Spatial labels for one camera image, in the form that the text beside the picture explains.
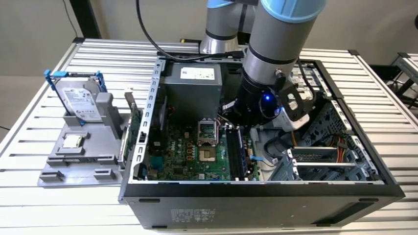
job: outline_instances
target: wire bundle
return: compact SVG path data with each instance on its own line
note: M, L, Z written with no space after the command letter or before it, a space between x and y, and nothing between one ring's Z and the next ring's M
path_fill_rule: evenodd
M345 143L345 140L341 137L338 137L338 142L340 143ZM340 147L337 145L337 163L342 163L344 162L344 157L345 157L346 151L348 151L346 148L344 149L342 147Z

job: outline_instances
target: metal slat surface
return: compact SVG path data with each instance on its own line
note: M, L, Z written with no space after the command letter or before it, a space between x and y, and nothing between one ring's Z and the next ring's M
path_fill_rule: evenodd
M197 44L165 43L174 52L198 52ZM150 43L87 39L75 45L58 70L105 73L114 94L114 104L129 112L123 90L134 89L142 106L149 94L150 75L157 53ZM417 127L399 110L373 74L358 58L345 50L305 49L302 59L322 60L332 78L346 97L356 116L385 163L407 192L407 198L383 208L344 228L174 230L172 234L304 234L336 233L395 235L418 233L418 149ZM85 234L89 229L109 233L146 233L133 211L118 202L119 186L85 188L39 188L38 176L65 125L63 108L55 92L45 86L30 104L26 116L0 144L0 228L17 227L6 234Z

